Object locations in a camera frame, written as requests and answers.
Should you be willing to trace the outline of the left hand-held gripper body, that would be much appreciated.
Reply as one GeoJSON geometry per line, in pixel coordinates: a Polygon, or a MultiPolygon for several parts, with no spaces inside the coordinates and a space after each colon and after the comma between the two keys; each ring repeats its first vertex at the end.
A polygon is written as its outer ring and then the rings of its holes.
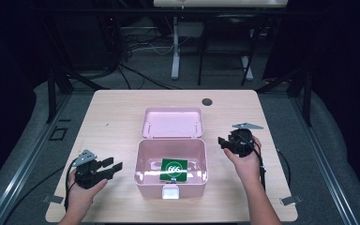
{"type": "Polygon", "coordinates": [[[75,182],[85,189],[89,189],[104,179],[100,168],[105,168],[105,161],[97,161],[97,156],[89,150],[83,150],[71,163],[76,169],[75,182]]]}

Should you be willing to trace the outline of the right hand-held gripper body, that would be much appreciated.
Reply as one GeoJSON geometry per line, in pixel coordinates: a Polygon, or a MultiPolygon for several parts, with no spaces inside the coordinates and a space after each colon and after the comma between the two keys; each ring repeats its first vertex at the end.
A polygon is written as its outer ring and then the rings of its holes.
{"type": "Polygon", "coordinates": [[[259,158],[261,155],[257,152],[255,147],[256,142],[253,139],[251,129],[255,128],[255,125],[248,123],[233,125],[234,130],[237,132],[238,137],[235,140],[230,140],[232,153],[238,155],[240,158],[244,158],[254,152],[259,158]]]}

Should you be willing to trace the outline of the pink storage box with lid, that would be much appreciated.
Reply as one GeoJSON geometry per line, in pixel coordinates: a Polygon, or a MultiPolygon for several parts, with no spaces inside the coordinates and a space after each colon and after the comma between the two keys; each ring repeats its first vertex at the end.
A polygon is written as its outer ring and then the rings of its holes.
{"type": "Polygon", "coordinates": [[[202,111],[194,107],[145,110],[134,181],[145,198],[178,200],[201,197],[208,181],[202,111]],[[162,159],[187,161],[187,181],[159,179],[162,159]]]}

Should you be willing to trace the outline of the green card packet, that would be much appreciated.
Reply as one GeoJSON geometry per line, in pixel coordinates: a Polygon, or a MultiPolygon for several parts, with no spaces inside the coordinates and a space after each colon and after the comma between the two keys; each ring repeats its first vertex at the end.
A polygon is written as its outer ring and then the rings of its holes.
{"type": "Polygon", "coordinates": [[[162,159],[159,179],[171,182],[186,182],[188,179],[188,162],[184,159],[162,159]]]}

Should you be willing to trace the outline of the person's left hand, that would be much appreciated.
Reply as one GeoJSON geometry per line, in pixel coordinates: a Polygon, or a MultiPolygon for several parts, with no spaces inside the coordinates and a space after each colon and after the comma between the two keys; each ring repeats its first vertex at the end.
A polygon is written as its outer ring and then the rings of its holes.
{"type": "Polygon", "coordinates": [[[75,181],[75,170],[69,174],[70,185],[68,196],[67,213],[75,216],[85,216],[90,209],[95,196],[108,184],[107,179],[103,179],[93,187],[85,189],[79,187],[75,181]]]}

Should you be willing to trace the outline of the person's right hand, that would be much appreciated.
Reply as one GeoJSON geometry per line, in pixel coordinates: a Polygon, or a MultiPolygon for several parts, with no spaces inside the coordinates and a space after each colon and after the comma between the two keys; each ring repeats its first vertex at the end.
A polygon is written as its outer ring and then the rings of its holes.
{"type": "Polygon", "coordinates": [[[250,153],[247,157],[238,157],[229,149],[224,149],[226,157],[233,163],[235,170],[246,190],[260,188],[262,186],[259,160],[261,143],[255,136],[253,136],[253,141],[256,153],[250,153]]]}

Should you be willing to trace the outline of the black metal stand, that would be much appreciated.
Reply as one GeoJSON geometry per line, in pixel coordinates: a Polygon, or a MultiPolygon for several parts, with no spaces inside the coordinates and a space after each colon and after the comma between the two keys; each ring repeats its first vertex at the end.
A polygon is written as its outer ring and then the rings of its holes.
{"type": "Polygon", "coordinates": [[[45,41],[43,51],[48,58],[50,67],[50,72],[48,74],[49,116],[47,122],[51,123],[54,117],[58,114],[56,88],[59,88],[59,90],[66,96],[71,95],[74,91],[74,87],[71,84],[70,79],[75,79],[95,91],[106,90],[106,87],[90,81],[80,73],[71,69],[59,51],[56,41],[52,36],[52,32],[47,27],[44,20],[40,19],[40,23],[40,27],[43,29],[41,39],[45,41]]]}
{"type": "Polygon", "coordinates": [[[291,83],[286,90],[286,94],[290,98],[297,98],[300,93],[303,93],[303,104],[302,104],[302,117],[306,124],[310,127],[310,103],[311,103],[311,95],[312,95],[312,76],[309,71],[305,68],[298,68],[291,73],[274,79],[269,84],[264,85],[261,88],[256,90],[257,93],[265,93],[273,88],[277,87],[283,82],[290,81],[291,83]]]}

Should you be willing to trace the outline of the black metal stool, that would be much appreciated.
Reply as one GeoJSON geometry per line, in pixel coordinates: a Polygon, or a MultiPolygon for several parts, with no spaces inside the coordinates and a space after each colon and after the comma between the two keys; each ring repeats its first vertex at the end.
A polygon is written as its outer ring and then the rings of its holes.
{"type": "Polygon", "coordinates": [[[198,47],[197,84],[202,84],[205,71],[218,75],[221,70],[237,70],[244,85],[264,25],[263,18],[241,14],[220,14],[205,22],[198,47]]]}

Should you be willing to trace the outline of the white desk with legs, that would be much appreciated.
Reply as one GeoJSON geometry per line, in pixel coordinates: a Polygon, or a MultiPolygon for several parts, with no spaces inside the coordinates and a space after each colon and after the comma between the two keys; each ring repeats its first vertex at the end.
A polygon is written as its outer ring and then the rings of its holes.
{"type": "MultiPolygon", "coordinates": [[[[154,0],[154,6],[159,9],[271,9],[285,8],[289,0],[154,0]]],[[[179,38],[196,38],[203,30],[202,22],[192,22],[184,16],[174,16],[172,21],[172,79],[179,78],[180,48],[179,38]]]]}

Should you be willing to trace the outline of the grey table bracket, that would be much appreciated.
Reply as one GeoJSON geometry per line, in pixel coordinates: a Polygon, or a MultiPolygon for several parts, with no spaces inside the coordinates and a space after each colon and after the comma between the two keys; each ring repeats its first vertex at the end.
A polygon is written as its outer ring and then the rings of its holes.
{"type": "Polygon", "coordinates": [[[42,201],[45,203],[58,203],[60,204],[64,200],[63,197],[55,196],[55,195],[46,195],[43,197],[42,201]]]}
{"type": "Polygon", "coordinates": [[[303,201],[303,199],[301,198],[300,195],[293,195],[293,196],[289,196],[286,198],[281,198],[280,202],[283,205],[297,205],[299,204],[301,201],[303,201]]]}

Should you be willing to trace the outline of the aluminium floor rail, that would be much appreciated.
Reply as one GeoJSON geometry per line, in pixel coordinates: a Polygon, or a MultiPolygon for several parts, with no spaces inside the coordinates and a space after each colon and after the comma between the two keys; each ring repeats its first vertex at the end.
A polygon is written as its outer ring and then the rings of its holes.
{"type": "Polygon", "coordinates": [[[333,202],[338,210],[338,213],[344,225],[359,225],[359,222],[351,209],[350,203],[347,200],[343,188],[339,184],[332,167],[323,151],[321,143],[319,142],[312,126],[309,126],[302,114],[302,105],[297,98],[291,97],[290,102],[295,110],[296,116],[301,123],[301,127],[307,134],[307,138],[312,146],[318,168],[322,174],[324,183],[333,199],[333,202]]]}
{"type": "Polygon", "coordinates": [[[65,109],[69,100],[69,95],[61,96],[52,118],[45,120],[44,116],[49,115],[48,99],[37,98],[30,121],[0,170],[0,224],[13,208],[42,153],[42,145],[53,132],[57,116],[65,109]]]}

